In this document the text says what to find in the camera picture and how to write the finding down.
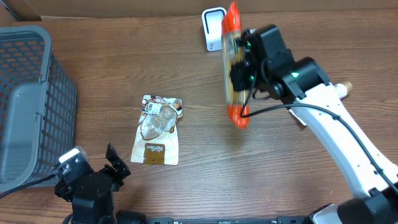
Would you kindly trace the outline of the beige brown snack pouch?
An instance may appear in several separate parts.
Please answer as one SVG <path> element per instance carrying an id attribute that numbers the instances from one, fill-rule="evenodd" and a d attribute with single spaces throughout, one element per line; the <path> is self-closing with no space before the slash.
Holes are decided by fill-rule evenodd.
<path id="1" fill-rule="evenodd" d="M 180 99 L 144 95 L 131 162 L 176 166 L 179 161 L 177 121 L 182 115 Z"/>

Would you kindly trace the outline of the white tube with gold cap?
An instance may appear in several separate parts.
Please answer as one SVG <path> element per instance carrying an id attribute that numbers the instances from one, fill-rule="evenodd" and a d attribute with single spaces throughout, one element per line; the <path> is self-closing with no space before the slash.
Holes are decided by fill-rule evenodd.
<path id="1" fill-rule="evenodd" d="M 338 83 L 334 86 L 334 88 L 340 99 L 346 98 L 353 91 L 351 82 Z M 289 113 L 294 116 L 303 127 L 307 126 L 307 124 L 301 118 L 299 118 L 292 109 L 289 109 Z"/>

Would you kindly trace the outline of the orange spaghetti package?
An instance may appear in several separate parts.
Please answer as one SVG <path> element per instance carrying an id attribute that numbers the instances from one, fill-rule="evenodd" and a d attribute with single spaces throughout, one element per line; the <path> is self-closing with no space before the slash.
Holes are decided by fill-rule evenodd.
<path id="1" fill-rule="evenodd" d="M 226 96 L 226 110 L 229 120 L 237 127 L 246 129 L 249 118 L 242 118 L 241 111 L 244 114 L 249 113 L 249 107 L 243 107 L 249 94 L 247 90 L 236 90 L 233 86 L 232 71 L 233 65 L 243 62 L 243 47 L 240 47 L 236 41 L 241 36 L 241 15 L 236 1 L 233 1 L 223 20 L 221 21 L 221 44 L 224 67 L 224 89 Z"/>

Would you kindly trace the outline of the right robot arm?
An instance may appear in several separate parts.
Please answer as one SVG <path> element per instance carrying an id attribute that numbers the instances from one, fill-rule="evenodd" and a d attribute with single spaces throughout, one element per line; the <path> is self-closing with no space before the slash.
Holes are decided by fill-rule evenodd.
<path id="1" fill-rule="evenodd" d="M 319 139 L 343 174 L 352 199 L 312 212 L 307 223 L 396 223 L 397 166 L 370 141 L 317 62 L 294 60 L 279 28 L 238 32 L 227 41 L 233 89 L 267 92 Z"/>

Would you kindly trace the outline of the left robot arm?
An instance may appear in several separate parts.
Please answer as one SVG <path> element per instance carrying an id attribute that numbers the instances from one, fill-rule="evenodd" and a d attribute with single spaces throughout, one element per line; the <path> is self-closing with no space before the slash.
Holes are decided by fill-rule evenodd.
<path id="1" fill-rule="evenodd" d="M 113 193 L 124 185 L 123 180 L 131 171 L 111 144 L 107 146 L 106 159 L 110 164 L 95 171 L 82 147 L 76 146 L 59 157 L 53 172 L 58 179 L 55 195 L 72 204 L 72 213 L 64 223 L 147 223 L 142 213 L 115 211 Z"/>

